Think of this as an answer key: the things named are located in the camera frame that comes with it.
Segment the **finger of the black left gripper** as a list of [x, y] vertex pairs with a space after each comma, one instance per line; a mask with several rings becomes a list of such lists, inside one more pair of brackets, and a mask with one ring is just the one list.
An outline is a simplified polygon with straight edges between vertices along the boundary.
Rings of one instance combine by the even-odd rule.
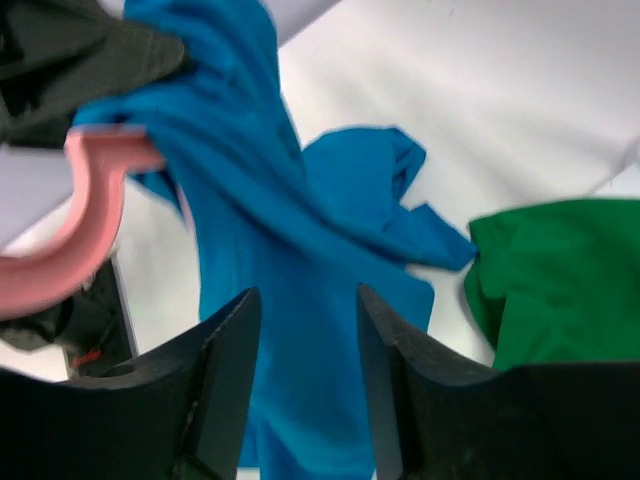
[[1, 141], [59, 149], [84, 104], [186, 71], [178, 37], [95, 1], [1, 4]]

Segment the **pink plastic hanger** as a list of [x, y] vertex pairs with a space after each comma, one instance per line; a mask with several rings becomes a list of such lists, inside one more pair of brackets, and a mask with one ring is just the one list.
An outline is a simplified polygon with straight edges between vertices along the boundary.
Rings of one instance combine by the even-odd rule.
[[142, 130], [73, 129], [65, 153], [74, 187], [68, 215], [42, 248], [1, 258], [3, 321], [45, 310], [77, 291], [114, 244], [127, 174], [164, 167], [164, 158]]

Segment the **blue t-shirt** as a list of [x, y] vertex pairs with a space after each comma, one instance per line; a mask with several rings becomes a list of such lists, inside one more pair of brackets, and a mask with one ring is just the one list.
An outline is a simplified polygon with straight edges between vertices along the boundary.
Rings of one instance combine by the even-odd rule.
[[124, 15], [179, 36], [194, 66], [88, 105], [76, 123], [142, 125], [164, 155], [164, 170], [136, 181], [194, 223], [202, 318], [260, 291], [241, 465], [264, 479], [370, 478], [357, 287], [423, 328], [434, 291], [407, 266], [459, 271], [476, 254], [430, 206], [401, 204], [425, 150], [385, 127], [301, 146], [281, 97], [275, 27], [258, 1], [129, 1]]

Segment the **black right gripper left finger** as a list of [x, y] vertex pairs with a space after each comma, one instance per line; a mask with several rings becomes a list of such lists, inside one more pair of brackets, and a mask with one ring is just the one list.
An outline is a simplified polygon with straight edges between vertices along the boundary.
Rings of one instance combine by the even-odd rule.
[[98, 377], [51, 383], [3, 370], [2, 477], [235, 478], [260, 322], [251, 288]]

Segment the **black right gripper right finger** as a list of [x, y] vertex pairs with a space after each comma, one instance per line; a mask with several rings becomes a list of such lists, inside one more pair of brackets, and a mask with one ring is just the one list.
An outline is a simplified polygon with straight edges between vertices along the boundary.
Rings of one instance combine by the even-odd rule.
[[361, 366], [381, 479], [635, 479], [639, 366], [547, 363], [505, 372], [357, 293]]

